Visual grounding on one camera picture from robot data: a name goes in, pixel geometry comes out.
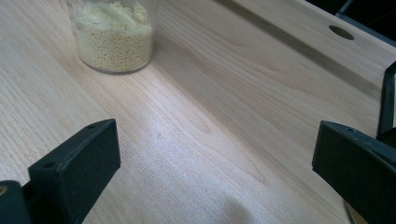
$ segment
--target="round hole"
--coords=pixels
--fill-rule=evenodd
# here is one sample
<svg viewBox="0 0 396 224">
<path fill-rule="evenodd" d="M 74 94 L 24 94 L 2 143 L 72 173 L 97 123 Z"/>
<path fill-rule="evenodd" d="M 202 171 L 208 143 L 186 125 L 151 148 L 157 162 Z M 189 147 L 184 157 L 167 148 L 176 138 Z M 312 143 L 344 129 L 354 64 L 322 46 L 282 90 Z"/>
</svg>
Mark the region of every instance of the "round hole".
<svg viewBox="0 0 396 224">
<path fill-rule="evenodd" d="M 0 185 L 0 196 L 2 196 L 6 192 L 7 192 L 7 186 L 6 185 Z"/>
<path fill-rule="evenodd" d="M 43 167 L 45 169 L 49 169 L 49 168 L 51 168 L 54 165 L 55 165 L 55 162 L 47 162 L 46 164 L 43 165 Z"/>
<path fill-rule="evenodd" d="M 344 30 L 341 27 L 330 25 L 329 29 L 331 29 L 335 34 L 337 34 L 345 39 L 348 39 L 348 40 L 355 39 L 355 37 L 352 34 L 350 34 L 348 31 Z"/>
</svg>

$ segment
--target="light wood surface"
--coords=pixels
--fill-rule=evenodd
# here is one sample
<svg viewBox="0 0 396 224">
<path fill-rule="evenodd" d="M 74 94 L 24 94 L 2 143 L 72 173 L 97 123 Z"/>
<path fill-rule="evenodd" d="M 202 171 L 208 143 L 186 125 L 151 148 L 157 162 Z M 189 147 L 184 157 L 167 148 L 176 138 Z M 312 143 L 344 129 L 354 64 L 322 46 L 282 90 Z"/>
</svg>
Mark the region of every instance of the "light wood surface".
<svg viewBox="0 0 396 224">
<path fill-rule="evenodd" d="M 114 118 L 121 168 L 85 223 L 348 223 L 311 170 L 319 122 L 375 135 L 395 48 L 290 0 L 161 1 L 124 76 L 80 61 L 64 0 L 1 1 L 0 31 L 0 179 Z"/>
</svg>

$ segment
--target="granular powder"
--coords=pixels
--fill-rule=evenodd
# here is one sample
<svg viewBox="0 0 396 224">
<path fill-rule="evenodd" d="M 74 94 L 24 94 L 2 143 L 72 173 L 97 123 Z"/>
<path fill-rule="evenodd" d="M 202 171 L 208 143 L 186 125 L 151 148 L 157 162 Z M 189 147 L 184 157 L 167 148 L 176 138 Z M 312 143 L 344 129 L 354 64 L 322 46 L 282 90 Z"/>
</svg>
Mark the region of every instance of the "granular powder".
<svg viewBox="0 0 396 224">
<path fill-rule="evenodd" d="M 149 62 L 152 27 L 138 3 L 132 11 L 120 2 L 87 2 L 77 12 L 76 27 L 81 60 L 96 69 L 124 73 Z"/>
</svg>

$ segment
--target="clamp jaw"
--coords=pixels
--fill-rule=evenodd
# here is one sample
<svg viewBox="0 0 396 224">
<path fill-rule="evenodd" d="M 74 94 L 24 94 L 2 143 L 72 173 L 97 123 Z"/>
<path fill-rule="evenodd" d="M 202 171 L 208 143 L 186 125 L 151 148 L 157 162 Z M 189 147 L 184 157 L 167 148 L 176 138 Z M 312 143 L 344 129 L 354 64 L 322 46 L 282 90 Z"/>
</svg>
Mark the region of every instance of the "clamp jaw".
<svg viewBox="0 0 396 224">
<path fill-rule="evenodd" d="M 312 160 L 319 174 L 369 223 L 396 223 L 396 62 L 384 76 L 376 139 L 322 121 Z"/>
<path fill-rule="evenodd" d="M 116 121 L 93 123 L 30 166 L 22 188 L 0 182 L 0 223 L 82 223 L 119 168 Z"/>
</svg>

